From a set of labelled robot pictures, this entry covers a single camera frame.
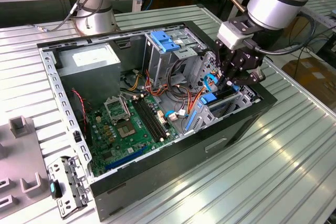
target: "orange wire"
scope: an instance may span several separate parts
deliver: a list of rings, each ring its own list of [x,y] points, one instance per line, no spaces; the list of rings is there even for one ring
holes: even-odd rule
[[[194,106],[195,106],[195,103],[196,103],[197,99],[201,96],[201,94],[202,94],[202,92],[203,92],[204,89],[205,89],[205,87],[202,87],[202,89],[200,90],[200,92],[199,92],[199,93],[197,94],[197,96],[195,97],[195,100],[194,100],[193,103],[192,103],[190,112],[193,110],[193,108],[194,108]]]

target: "motherboard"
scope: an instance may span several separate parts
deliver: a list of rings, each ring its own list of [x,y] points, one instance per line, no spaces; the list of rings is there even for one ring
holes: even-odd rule
[[[112,98],[87,116],[95,177],[179,137],[150,94],[129,100]]]

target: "yellow wire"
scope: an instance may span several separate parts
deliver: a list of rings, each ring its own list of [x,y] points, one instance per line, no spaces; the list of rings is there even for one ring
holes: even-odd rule
[[[139,80],[139,75],[137,75],[137,79],[135,80],[135,84],[134,84],[134,86],[133,87],[131,87],[131,88],[129,88],[128,90],[129,91],[133,91],[134,89],[136,89],[137,88],[137,86],[138,86],[138,80]]]

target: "expansion slot bracket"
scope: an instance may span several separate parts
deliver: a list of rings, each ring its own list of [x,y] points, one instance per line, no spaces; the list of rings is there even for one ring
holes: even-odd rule
[[[48,166],[50,189],[62,219],[87,206],[92,198],[78,156],[60,157]]]

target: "connector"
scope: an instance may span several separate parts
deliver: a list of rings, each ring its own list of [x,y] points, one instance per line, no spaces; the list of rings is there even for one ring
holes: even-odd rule
[[[248,39],[244,39],[243,40],[243,44],[251,50],[255,50],[255,51],[259,51],[261,48],[258,46],[257,43],[255,43],[255,41],[253,41],[252,39],[248,38]]]
[[[170,121],[174,122],[176,121],[178,118],[176,116],[176,113],[172,113],[168,116],[168,118],[170,119]]]

